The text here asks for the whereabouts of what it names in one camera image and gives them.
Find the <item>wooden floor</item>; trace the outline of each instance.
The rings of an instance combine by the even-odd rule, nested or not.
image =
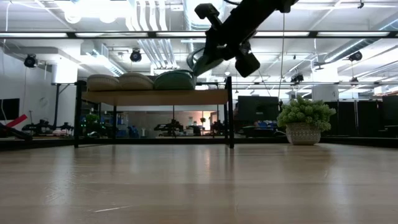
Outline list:
[[[265,144],[0,152],[0,223],[398,223],[398,151]]]

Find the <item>robotic arm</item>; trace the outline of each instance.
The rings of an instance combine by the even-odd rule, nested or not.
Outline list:
[[[242,0],[224,23],[218,19],[220,13],[212,4],[199,4],[195,12],[200,19],[207,18],[211,28],[206,31],[205,49],[193,68],[194,74],[198,76],[205,73],[233,57],[236,58],[235,68],[242,77],[255,72],[260,63],[251,53],[250,38],[275,10],[288,13],[297,1]]]

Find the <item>red object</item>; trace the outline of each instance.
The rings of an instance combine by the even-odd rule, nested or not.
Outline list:
[[[26,115],[22,115],[19,118],[15,119],[14,121],[11,121],[10,123],[6,124],[6,126],[9,127],[9,128],[12,128],[15,125],[25,121],[26,119],[27,119],[27,116]]]

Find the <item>green cushion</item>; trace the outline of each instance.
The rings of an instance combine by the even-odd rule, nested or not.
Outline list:
[[[155,90],[194,90],[196,77],[188,70],[162,73],[155,80]]]

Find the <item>cushion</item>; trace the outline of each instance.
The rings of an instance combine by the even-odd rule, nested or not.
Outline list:
[[[87,78],[87,87],[90,91],[119,90],[119,80],[110,75],[90,75]]]
[[[162,73],[155,80],[156,90],[194,90],[196,77],[188,70],[174,70]]]
[[[140,73],[126,73],[119,77],[123,90],[153,90],[154,82]]]

